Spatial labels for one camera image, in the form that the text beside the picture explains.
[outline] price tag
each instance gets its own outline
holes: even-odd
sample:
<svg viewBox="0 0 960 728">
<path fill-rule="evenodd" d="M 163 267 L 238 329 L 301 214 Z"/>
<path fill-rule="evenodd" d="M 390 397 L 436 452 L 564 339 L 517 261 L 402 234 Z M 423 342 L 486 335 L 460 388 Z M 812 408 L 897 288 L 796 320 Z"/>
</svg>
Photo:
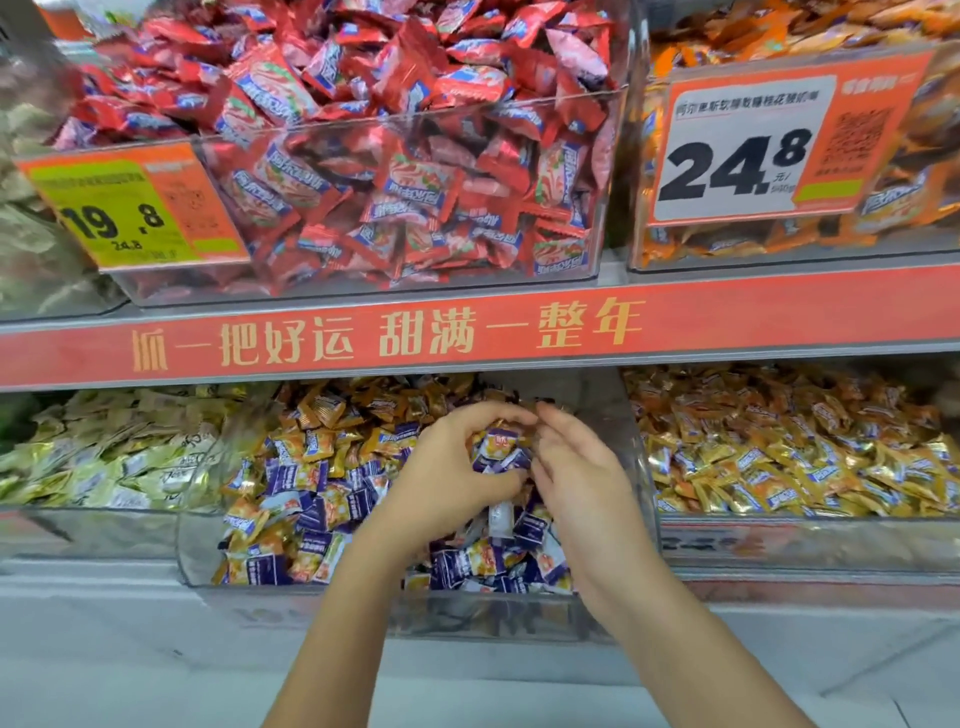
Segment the price tag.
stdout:
<svg viewBox="0 0 960 728">
<path fill-rule="evenodd" d="M 672 83 L 651 224 L 854 209 L 931 56 L 924 49 Z"/>
<path fill-rule="evenodd" d="M 189 142 L 17 166 L 101 270 L 250 259 Z"/>
</svg>

